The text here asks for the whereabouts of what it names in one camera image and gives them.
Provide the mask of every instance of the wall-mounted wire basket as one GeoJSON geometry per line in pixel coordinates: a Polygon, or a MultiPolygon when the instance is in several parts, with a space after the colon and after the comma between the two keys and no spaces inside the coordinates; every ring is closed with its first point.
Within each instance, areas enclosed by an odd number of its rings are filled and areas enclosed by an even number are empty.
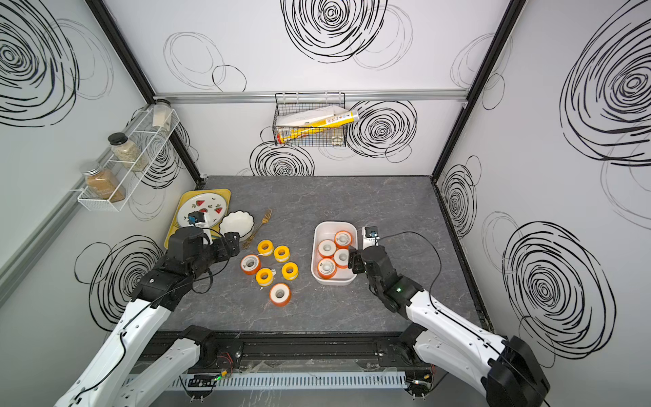
{"type": "Polygon", "coordinates": [[[169,116],[165,120],[170,123],[169,130],[161,127],[153,127],[153,119],[153,106],[136,113],[135,119],[124,133],[129,140],[133,141],[140,148],[142,154],[136,161],[120,161],[112,154],[108,161],[104,163],[104,169],[111,171],[119,181],[119,184],[108,199],[102,199],[90,187],[86,186],[77,198],[77,201],[86,209],[92,211],[119,212],[124,208],[124,205],[131,198],[133,191],[135,191],[140,181],[145,177],[147,171],[149,171],[152,163],[156,161],[158,155],[165,148],[169,136],[178,125],[178,116],[174,109],[170,110],[169,116]],[[142,171],[134,171],[133,166],[142,157],[147,159],[147,166],[142,171]],[[114,196],[118,190],[124,194],[125,198],[121,201],[111,202],[115,201],[114,196]]]}
{"type": "Polygon", "coordinates": [[[276,126],[278,116],[286,116],[302,111],[318,109],[319,107],[336,105],[345,109],[346,94],[343,92],[321,92],[321,93],[277,93],[276,111],[273,116],[273,139],[276,145],[293,145],[301,147],[345,147],[346,136],[348,135],[348,124],[337,128],[314,128],[276,126]],[[289,138],[292,134],[300,133],[300,137],[289,138]]]}

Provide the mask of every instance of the fork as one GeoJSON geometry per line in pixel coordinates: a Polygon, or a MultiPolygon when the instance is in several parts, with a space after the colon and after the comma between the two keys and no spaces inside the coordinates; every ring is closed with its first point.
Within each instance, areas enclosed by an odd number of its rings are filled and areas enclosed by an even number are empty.
{"type": "Polygon", "coordinates": [[[246,239],[246,241],[242,244],[242,249],[248,249],[251,243],[253,243],[253,238],[255,237],[255,234],[260,230],[262,225],[267,223],[271,218],[271,211],[272,211],[271,208],[267,209],[267,212],[264,214],[264,218],[262,218],[262,223],[258,226],[257,229],[255,229],[253,234],[248,239],[246,239]]]}

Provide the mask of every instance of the yellow tape roll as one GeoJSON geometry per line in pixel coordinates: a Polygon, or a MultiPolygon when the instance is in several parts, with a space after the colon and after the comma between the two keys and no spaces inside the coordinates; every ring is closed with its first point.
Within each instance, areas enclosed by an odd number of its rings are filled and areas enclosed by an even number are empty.
{"type": "Polygon", "coordinates": [[[298,266],[296,263],[289,262],[283,266],[283,277],[289,281],[298,277],[298,266]]]}
{"type": "Polygon", "coordinates": [[[289,260],[289,247],[287,246],[278,246],[276,250],[273,251],[273,256],[276,258],[276,261],[279,263],[284,263],[289,260]]]}
{"type": "Polygon", "coordinates": [[[273,283],[273,274],[268,268],[261,268],[260,271],[255,275],[255,281],[258,282],[262,287],[266,287],[273,283]]]}
{"type": "Polygon", "coordinates": [[[260,253],[260,256],[270,256],[273,253],[273,243],[271,240],[263,240],[258,243],[258,253],[260,253]]]}

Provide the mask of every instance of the white bowl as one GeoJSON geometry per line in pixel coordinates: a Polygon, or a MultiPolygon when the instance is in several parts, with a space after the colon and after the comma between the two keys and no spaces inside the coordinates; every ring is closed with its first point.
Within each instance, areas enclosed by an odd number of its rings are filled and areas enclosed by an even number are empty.
{"type": "Polygon", "coordinates": [[[231,212],[221,221],[219,233],[237,232],[240,234],[240,241],[247,239],[253,232],[253,216],[249,212],[231,212]]]}

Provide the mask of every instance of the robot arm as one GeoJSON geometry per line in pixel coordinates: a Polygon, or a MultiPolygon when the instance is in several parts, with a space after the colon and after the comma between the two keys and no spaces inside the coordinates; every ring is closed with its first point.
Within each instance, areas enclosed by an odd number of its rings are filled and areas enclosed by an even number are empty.
{"type": "Polygon", "coordinates": [[[186,330],[184,334],[187,335],[184,338],[182,335],[171,348],[171,353],[154,363],[155,369],[149,367],[142,378],[121,388],[153,334],[192,289],[192,283],[203,273],[210,273],[211,264],[228,260],[240,252],[237,233],[226,233],[224,237],[209,242],[211,244],[204,244],[205,240],[204,231],[199,227],[178,229],[170,237],[165,256],[140,280],[120,322],[55,407],[112,406],[118,395],[121,402],[127,401],[120,406],[146,406],[171,381],[161,380],[178,376],[200,361],[201,354],[214,357],[215,352],[210,352],[210,335],[186,330]]]}
{"type": "Polygon", "coordinates": [[[493,406],[540,406],[549,382],[531,348],[518,337],[506,340],[445,307],[414,280],[396,272],[377,228],[363,228],[364,249],[351,250],[349,267],[365,273],[369,288],[391,312],[413,324],[403,334],[426,363],[440,366],[473,386],[493,406]]]}

